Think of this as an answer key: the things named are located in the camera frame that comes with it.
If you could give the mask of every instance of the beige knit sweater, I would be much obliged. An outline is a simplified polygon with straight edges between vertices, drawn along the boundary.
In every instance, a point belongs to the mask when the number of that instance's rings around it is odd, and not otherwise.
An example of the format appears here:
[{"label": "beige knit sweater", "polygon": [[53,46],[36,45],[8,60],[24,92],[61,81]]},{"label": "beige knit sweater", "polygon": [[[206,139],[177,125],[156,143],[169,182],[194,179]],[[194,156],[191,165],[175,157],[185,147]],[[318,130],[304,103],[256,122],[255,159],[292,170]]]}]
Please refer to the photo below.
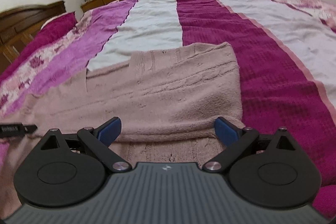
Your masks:
[{"label": "beige knit sweater", "polygon": [[166,51],[134,52],[127,62],[81,71],[42,96],[28,95],[5,122],[34,123],[34,136],[15,140],[0,173],[0,217],[19,205],[15,170],[50,128],[75,133],[120,117],[122,133],[110,146],[138,161],[208,161],[222,149],[213,122],[223,116],[238,127],[242,116],[239,68],[228,43],[196,43]]}]

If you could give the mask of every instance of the triangular cutout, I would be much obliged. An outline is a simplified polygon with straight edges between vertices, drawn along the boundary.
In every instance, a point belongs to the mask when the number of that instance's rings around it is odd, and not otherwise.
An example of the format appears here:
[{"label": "triangular cutout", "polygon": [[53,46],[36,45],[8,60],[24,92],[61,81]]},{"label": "triangular cutout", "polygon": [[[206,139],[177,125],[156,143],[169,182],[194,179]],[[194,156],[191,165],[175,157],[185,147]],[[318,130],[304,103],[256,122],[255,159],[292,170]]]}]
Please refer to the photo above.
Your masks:
[{"label": "triangular cutout", "polygon": [[41,150],[49,150],[59,148],[59,144],[55,135],[52,135],[42,146]]},{"label": "triangular cutout", "polygon": [[281,136],[280,140],[277,145],[278,149],[284,149],[284,150],[295,150],[289,139],[287,139],[286,136]]}]

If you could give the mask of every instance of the purple fabric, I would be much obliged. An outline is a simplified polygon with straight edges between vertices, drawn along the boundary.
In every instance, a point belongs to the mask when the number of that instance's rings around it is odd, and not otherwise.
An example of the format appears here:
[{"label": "purple fabric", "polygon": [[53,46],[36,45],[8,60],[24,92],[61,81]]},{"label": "purple fabric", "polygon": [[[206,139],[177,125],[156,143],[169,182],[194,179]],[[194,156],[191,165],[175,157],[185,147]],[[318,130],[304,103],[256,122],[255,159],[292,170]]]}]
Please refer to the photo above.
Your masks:
[{"label": "purple fabric", "polygon": [[17,68],[38,49],[51,44],[67,34],[76,25],[75,12],[62,15],[49,22],[35,38],[24,48],[17,59],[0,75],[2,81],[9,78]]},{"label": "purple fabric", "polygon": [[[262,28],[216,0],[177,0],[177,12],[184,46],[232,45],[240,67],[243,123],[266,134],[287,126],[320,170],[322,186],[334,184],[336,128],[315,83]],[[336,202],[320,203],[332,200],[328,193],[322,188],[314,203],[326,216],[336,213]]]},{"label": "purple fabric", "polygon": [[53,58],[48,67],[34,78],[30,87],[9,107],[7,114],[19,109],[26,94],[45,93],[50,87],[61,84],[85,68],[89,60],[117,32],[117,27],[126,20],[136,2],[137,0],[124,0],[94,9],[86,33]]}]

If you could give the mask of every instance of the headboard panel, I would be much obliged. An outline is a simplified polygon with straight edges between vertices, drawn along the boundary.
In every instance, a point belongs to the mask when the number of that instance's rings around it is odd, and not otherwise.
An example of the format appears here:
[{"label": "headboard panel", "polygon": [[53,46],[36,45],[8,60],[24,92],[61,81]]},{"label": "headboard panel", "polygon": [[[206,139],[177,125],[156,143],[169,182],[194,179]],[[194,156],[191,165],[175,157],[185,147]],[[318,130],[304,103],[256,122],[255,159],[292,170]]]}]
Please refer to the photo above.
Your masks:
[{"label": "headboard panel", "polygon": [[65,13],[64,1],[27,5],[0,13],[0,74],[34,39],[44,22]]}]

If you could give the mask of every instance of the gray ribbed panel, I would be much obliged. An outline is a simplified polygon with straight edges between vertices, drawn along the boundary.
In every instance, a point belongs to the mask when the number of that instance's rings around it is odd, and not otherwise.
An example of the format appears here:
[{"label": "gray ribbed panel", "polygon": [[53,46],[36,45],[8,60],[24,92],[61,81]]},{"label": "gray ribbed panel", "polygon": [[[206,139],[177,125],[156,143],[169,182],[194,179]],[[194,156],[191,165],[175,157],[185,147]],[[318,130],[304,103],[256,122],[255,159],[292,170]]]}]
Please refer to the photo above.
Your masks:
[{"label": "gray ribbed panel", "polygon": [[233,193],[221,175],[195,163],[139,163],[111,176],[89,201],[62,210],[22,206],[8,224],[326,224],[310,206],[272,211]]}]

